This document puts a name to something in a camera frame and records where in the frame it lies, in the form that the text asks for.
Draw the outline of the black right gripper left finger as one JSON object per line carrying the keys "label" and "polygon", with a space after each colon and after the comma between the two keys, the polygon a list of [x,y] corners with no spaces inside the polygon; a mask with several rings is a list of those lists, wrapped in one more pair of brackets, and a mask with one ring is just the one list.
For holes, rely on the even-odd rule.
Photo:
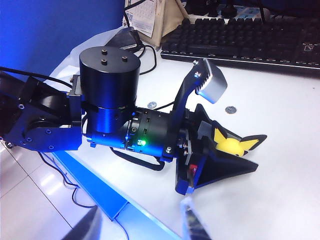
{"label": "black right gripper left finger", "polygon": [[101,229],[102,213],[98,206],[94,206],[62,239],[99,240]]}

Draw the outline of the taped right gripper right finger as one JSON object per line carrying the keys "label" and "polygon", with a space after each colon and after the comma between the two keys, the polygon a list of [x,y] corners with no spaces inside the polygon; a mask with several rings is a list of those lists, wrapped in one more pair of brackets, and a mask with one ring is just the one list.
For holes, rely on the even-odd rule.
{"label": "taped right gripper right finger", "polygon": [[203,225],[199,214],[194,208],[192,198],[185,197],[180,202],[180,214],[182,217],[183,240],[211,240],[211,236]]}

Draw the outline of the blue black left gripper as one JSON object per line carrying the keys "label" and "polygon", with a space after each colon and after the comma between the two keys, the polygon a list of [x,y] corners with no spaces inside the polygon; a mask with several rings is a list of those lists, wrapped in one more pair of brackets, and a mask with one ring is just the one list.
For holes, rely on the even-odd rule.
{"label": "blue black left gripper", "polygon": [[175,170],[175,191],[181,195],[193,193],[195,189],[214,182],[251,172],[258,164],[250,160],[232,158],[212,158],[209,155],[209,140],[214,144],[215,128],[227,138],[240,140],[240,136],[224,128],[216,120],[211,120],[201,104],[195,112],[187,111],[178,135]]}

